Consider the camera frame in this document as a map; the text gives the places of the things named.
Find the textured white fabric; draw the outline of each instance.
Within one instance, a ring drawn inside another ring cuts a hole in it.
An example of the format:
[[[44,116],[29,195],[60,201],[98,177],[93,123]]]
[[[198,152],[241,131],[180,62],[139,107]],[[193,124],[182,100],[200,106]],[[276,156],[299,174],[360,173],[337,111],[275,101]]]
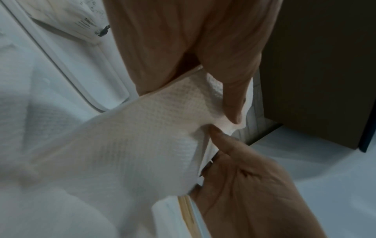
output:
[[[17,61],[23,56],[4,57],[4,54],[0,54],[1,85],[14,89],[11,91],[12,97],[27,95],[27,88],[24,89],[27,79],[21,82],[23,86],[20,88],[10,82],[16,76],[27,78],[31,67],[26,66],[32,61],[17,62],[24,65],[23,70],[17,72],[3,62],[9,61],[9,58]],[[3,71],[4,65],[13,71]],[[228,134],[244,127],[245,115],[251,106],[252,89],[251,84],[243,108],[243,124],[234,125],[222,112],[222,85],[202,68],[197,68],[159,91],[103,113],[27,154],[20,154],[27,100],[20,97],[20,100],[14,101],[12,108],[17,110],[10,114],[12,110],[2,110],[9,107],[7,99],[2,96],[0,147],[5,148],[1,160],[6,169],[0,171],[0,176],[21,182],[22,189],[16,189],[16,192],[10,189],[13,193],[7,193],[5,198],[4,194],[1,195],[0,205],[6,204],[1,201],[12,200],[13,196],[17,198],[14,200],[16,204],[20,201],[40,201],[41,194],[45,194],[45,203],[50,202],[50,207],[63,204],[63,209],[52,209],[52,214],[49,214],[49,209],[36,209],[36,203],[28,202],[24,210],[16,213],[23,219],[12,220],[21,222],[16,224],[20,234],[30,232],[28,229],[31,228],[26,226],[27,220],[47,216],[50,225],[33,226],[38,230],[34,233],[36,236],[82,237],[78,234],[85,234],[89,237],[92,232],[77,232],[76,235],[63,232],[70,226],[67,218],[77,217],[78,213],[82,217],[91,217],[92,225],[109,221],[105,226],[109,230],[106,237],[118,235],[113,232],[112,225],[120,236],[135,232],[138,237],[146,237],[146,233],[153,236],[151,206],[168,195],[183,195],[193,188],[200,167],[217,152],[206,133],[208,124],[215,124]],[[104,217],[93,219],[93,214]],[[0,227],[0,231],[4,229],[8,233],[1,232],[10,234],[4,237],[23,237],[11,236],[12,224]]]

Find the white packet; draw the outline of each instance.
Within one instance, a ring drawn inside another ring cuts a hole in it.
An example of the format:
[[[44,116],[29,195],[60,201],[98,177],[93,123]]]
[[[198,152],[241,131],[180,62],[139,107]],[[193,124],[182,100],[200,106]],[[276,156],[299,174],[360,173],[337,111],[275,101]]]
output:
[[[92,44],[99,43],[109,24],[95,0],[17,0],[33,19]]]

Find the white cloth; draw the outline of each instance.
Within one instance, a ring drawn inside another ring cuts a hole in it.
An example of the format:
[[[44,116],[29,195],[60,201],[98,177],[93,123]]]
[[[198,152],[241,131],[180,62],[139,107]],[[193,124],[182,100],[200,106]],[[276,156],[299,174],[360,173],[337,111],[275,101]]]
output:
[[[0,54],[0,84],[5,82],[17,98],[25,94],[28,80],[15,80],[14,84],[12,80],[16,76],[27,78],[30,67],[20,67],[23,55],[16,47],[12,49],[12,57]],[[12,62],[4,64],[11,60],[17,62],[17,68],[9,67]],[[99,224],[109,231],[105,237],[137,233],[135,229],[140,226],[153,235],[151,206],[168,195],[183,195],[193,188],[200,168],[217,152],[206,133],[207,125],[215,124],[228,134],[244,127],[252,89],[251,83],[242,111],[243,123],[234,125],[222,112],[221,83],[199,67],[27,154],[19,152],[27,100],[16,100],[18,109],[10,114],[4,110],[7,100],[1,97],[0,147],[6,145],[6,150],[1,158],[0,189],[12,192],[0,195],[0,206],[5,208],[7,201],[14,204],[4,212],[14,219],[1,225],[1,237],[92,237]],[[20,182],[22,188],[14,189],[13,181]],[[37,209],[44,204],[51,209]],[[23,209],[11,209],[19,206]],[[65,232],[71,226],[79,229],[76,219],[86,216],[90,218],[88,224],[93,225],[90,232]],[[46,217],[46,226],[27,225],[28,220]]]

